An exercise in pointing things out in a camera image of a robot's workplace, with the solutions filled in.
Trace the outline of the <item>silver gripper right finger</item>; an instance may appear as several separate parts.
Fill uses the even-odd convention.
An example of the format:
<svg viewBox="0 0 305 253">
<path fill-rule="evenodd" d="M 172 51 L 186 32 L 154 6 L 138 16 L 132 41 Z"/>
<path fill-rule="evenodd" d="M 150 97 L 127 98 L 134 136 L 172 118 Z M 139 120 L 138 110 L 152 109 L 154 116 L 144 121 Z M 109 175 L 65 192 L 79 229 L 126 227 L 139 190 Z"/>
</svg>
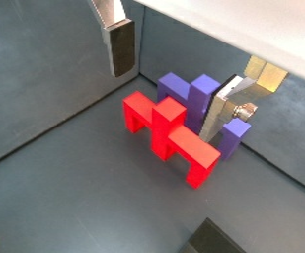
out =
<svg viewBox="0 0 305 253">
<path fill-rule="evenodd" d="M 256 109 L 254 101 L 271 95 L 286 77 L 286 70 L 251 56 L 244 76 L 234 74 L 214 93 L 199 132 L 200 139 L 210 142 L 231 119 L 246 122 Z"/>
</svg>

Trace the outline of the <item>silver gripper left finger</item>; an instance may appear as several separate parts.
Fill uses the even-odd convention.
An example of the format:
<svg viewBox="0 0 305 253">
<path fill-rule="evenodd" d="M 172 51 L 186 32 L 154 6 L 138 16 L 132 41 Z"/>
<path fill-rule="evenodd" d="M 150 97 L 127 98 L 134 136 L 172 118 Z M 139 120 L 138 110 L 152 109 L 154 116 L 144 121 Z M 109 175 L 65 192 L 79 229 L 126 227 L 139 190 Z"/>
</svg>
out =
<svg viewBox="0 0 305 253">
<path fill-rule="evenodd" d="M 113 77 L 135 66 L 135 22 L 127 18 L 121 0 L 87 0 L 101 28 Z"/>
</svg>

